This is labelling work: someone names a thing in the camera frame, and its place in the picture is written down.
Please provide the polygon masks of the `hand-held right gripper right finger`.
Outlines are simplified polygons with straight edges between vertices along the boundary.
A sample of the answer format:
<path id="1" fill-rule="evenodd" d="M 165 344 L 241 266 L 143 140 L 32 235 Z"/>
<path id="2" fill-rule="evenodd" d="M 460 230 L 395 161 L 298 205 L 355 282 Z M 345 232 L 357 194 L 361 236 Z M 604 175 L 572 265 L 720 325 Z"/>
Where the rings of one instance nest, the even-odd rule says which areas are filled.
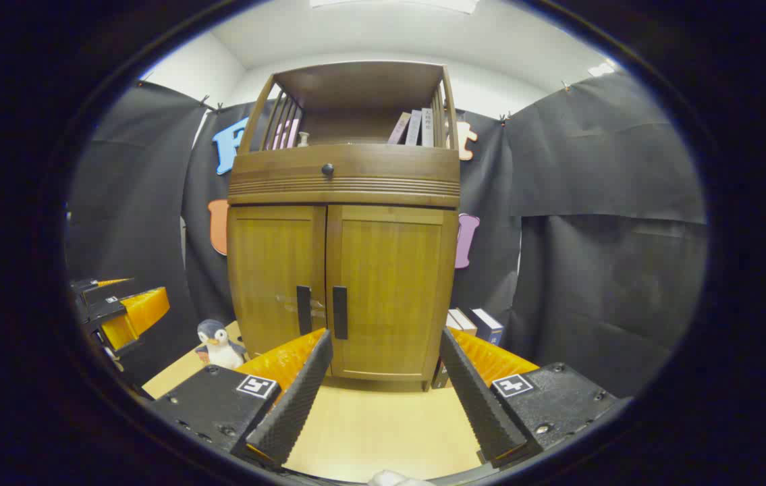
<path id="1" fill-rule="evenodd" d="M 572 441 L 620 407 L 568 364 L 540 367 L 461 330 L 444 330 L 439 354 L 481 454 L 495 468 Z"/>

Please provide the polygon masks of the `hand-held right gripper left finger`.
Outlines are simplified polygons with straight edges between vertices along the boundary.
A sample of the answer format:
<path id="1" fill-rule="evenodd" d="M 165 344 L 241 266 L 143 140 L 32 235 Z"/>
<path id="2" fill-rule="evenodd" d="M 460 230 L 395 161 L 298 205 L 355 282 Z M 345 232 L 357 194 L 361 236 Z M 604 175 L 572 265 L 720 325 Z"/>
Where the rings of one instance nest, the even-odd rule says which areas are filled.
<path id="1" fill-rule="evenodd" d="M 208 364 L 151 404 L 186 437 L 263 468 L 287 462 L 333 358 L 329 329 L 238 367 Z"/>

